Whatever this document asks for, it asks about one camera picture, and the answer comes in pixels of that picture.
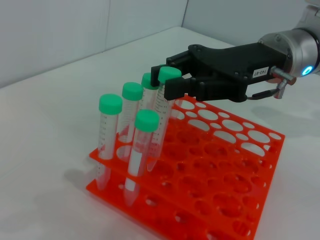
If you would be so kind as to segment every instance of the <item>green screw cap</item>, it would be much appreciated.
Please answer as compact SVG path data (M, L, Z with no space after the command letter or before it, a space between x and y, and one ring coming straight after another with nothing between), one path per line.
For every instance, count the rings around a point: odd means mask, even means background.
M136 82L127 82L123 85L122 97L130 101L140 101L144 94L144 88Z
M122 98L116 94L105 94L100 97L99 110L103 114L117 115L122 111Z
M143 74L141 85L145 89L150 89L150 90L157 90L159 88L159 86L151 86L151 73L150 72Z
M135 127L146 133L152 133L158 129L159 115L152 110L144 109L138 111L135 117Z
M180 78L181 76L182 73L179 69L170 66L163 66L160 68L158 80L160 83L166 84L167 80Z

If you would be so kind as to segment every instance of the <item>test tube rack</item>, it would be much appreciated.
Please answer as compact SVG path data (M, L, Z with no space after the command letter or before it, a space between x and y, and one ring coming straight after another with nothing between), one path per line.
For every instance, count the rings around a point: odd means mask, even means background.
M89 156L111 168L111 177L103 191L96 180L86 189L169 240L253 240L285 136L193 97L182 100L189 109L174 104L180 119L169 120L152 171L131 176L127 162L116 154L102 160L96 149ZM131 207L126 178L140 185Z

